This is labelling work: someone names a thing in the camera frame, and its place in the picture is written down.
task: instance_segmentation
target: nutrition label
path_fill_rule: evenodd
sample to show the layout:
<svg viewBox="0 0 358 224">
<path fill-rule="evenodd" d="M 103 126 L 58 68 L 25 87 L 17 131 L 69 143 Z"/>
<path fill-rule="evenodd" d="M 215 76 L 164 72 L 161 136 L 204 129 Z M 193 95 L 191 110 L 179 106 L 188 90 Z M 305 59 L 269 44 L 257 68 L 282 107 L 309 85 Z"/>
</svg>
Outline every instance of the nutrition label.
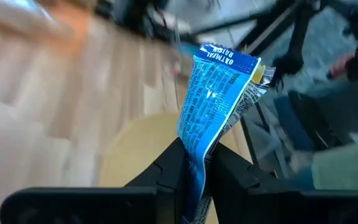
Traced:
<svg viewBox="0 0 358 224">
<path fill-rule="evenodd" d="M 189 155 L 185 223 L 205 222 L 211 203 L 208 191 L 204 191 L 209 166 L 207 154 L 218 142 L 236 105 L 238 112 L 247 108 L 237 102 L 260 62 L 259 58 L 212 44 L 202 45 L 194 60 L 177 126 Z"/>
<path fill-rule="evenodd" d="M 231 129 L 244 115 L 244 113 L 251 106 L 253 106 L 265 92 L 266 90 L 258 88 L 254 83 L 250 82 L 247 85 L 246 90 L 242 93 L 240 100 L 237 102 L 233 113 L 226 122 L 226 125 L 223 128 L 223 134 Z"/>
</svg>

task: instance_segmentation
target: gray floor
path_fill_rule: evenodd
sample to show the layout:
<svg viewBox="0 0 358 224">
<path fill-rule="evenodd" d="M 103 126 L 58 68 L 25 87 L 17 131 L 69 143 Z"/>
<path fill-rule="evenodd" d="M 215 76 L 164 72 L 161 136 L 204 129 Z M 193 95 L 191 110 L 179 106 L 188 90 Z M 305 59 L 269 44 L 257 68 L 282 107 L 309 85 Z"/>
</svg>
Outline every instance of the gray floor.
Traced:
<svg viewBox="0 0 358 224">
<path fill-rule="evenodd" d="M 274 0 L 220 0 L 214 7 L 206 10 L 207 0 L 173 0 L 168 6 L 168 10 L 178 17 L 188 21 L 192 29 L 224 21 L 231 17 L 247 15 L 256 12 Z M 346 22 L 339 14 L 327 8 L 322 13 L 313 18 L 309 24 L 308 32 L 303 47 L 303 58 L 305 65 L 301 72 L 294 76 L 284 78 L 284 89 L 279 93 L 270 90 L 262 99 L 261 104 L 272 114 L 271 122 L 277 122 L 274 118 L 276 112 L 273 106 L 274 98 L 286 94 L 289 90 L 306 92 L 309 88 L 319 82 L 327 82 L 326 74 L 329 65 L 345 53 L 352 52 L 357 47 L 357 42 L 352 37 L 343 37 L 342 31 L 346 27 Z M 221 30 L 212 34 L 217 44 L 232 47 L 252 28 L 253 23 Z M 277 41 L 262 54 L 262 63 L 271 65 L 273 59 L 284 54 L 288 49 L 292 28 L 285 32 Z M 250 128 L 251 138 L 255 150 L 266 147 L 266 138 L 263 133 L 257 130 L 260 118 L 252 108 L 247 114 L 246 119 L 256 124 Z"/>
</svg>

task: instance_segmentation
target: black metal frame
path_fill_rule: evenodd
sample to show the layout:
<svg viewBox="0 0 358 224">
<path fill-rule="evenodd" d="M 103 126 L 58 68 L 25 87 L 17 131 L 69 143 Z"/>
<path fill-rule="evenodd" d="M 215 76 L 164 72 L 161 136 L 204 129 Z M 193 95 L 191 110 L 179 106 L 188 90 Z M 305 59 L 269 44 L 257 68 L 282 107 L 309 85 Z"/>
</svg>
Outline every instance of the black metal frame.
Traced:
<svg viewBox="0 0 358 224">
<path fill-rule="evenodd" d="M 295 74 L 301 70 L 303 66 L 302 47 L 308 24 L 310 20 L 325 7 L 333 8 L 348 21 L 349 32 L 353 34 L 358 41 L 358 5 L 346 4 L 340 0 L 322 0 L 316 9 L 313 2 L 317 1 L 278 0 L 270 9 L 251 14 L 247 17 L 240 17 L 229 22 L 202 28 L 190 34 L 182 34 L 181 39 L 194 43 L 196 42 L 197 35 L 256 20 L 256 26 L 235 45 L 234 49 L 237 51 L 243 51 L 245 49 L 247 54 L 257 57 L 266 50 L 277 37 L 281 36 L 294 24 L 288 52 L 284 56 L 276 58 L 273 62 L 273 66 L 277 68 L 273 79 L 273 86 L 275 86 L 284 74 Z M 269 126 L 259 103 L 256 103 L 255 107 L 262 120 L 263 128 L 269 132 Z M 244 130 L 244 135 L 246 136 L 252 160 L 255 164 L 258 164 L 246 122 L 242 120 L 241 125 Z"/>
<path fill-rule="evenodd" d="M 33 188 L 10 195 L 2 224 L 181 222 L 186 208 L 186 149 L 176 138 L 122 188 Z M 298 189 L 218 143 L 206 189 L 218 222 L 358 223 L 358 191 Z"/>
<path fill-rule="evenodd" d="M 153 4 L 153 1 L 142 1 L 142 4 L 138 4 L 137 1 L 127 0 L 124 1 L 126 2 L 125 4 L 122 3 L 122 5 L 117 8 L 105 0 L 99 1 L 100 3 L 96 8 L 96 13 L 106 19 L 112 19 L 112 17 L 114 17 L 114 20 L 120 26 L 124 26 L 138 34 L 151 35 L 153 38 L 169 43 L 172 41 L 172 37 L 175 36 L 174 30 L 169 29 L 165 25 L 149 21 L 150 27 L 145 26 L 144 16 L 147 14 L 146 7 L 148 4 Z M 315 3 L 317 2 L 319 2 L 320 5 L 316 8 Z M 295 74 L 301 70 L 303 66 L 302 47 L 309 21 L 327 6 L 332 7 L 349 22 L 349 30 L 358 40 L 358 5 L 346 4 L 341 2 L 341 0 L 278 0 L 268 9 L 258 13 L 215 24 L 190 33 L 180 34 L 180 40 L 199 45 L 200 43 L 197 40 L 197 36 L 200 34 L 256 21 L 256 26 L 234 46 L 234 49 L 238 51 L 245 49 L 246 53 L 257 57 L 294 24 L 295 26 L 287 53 L 276 58 L 273 62 L 273 66 L 276 67 L 276 72 L 272 80 L 272 86 L 275 86 L 284 74 Z M 263 128 L 269 132 L 269 126 L 264 118 L 260 105 L 256 103 L 255 106 L 261 117 Z M 257 164 L 246 122 L 242 121 L 241 124 L 247 143 L 249 144 L 251 156 L 253 156 L 252 160 Z"/>
</svg>

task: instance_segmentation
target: hardwood floor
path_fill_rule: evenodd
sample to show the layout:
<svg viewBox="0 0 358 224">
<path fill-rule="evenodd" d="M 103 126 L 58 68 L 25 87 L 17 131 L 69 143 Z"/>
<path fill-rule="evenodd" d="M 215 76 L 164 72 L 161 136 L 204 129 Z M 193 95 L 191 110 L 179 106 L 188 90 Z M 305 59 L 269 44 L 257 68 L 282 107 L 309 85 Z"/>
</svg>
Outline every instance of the hardwood floor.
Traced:
<svg viewBox="0 0 358 224">
<path fill-rule="evenodd" d="M 0 27 L 0 203 L 24 187 L 96 185 L 99 157 L 123 127 L 180 111 L 187 90 L 188 77 L 163 69 L 169 46 L 66 4 L 52 12 L 74 39 Z M 229 134 L 249 158 L 241 127 Z"/>
</svg>

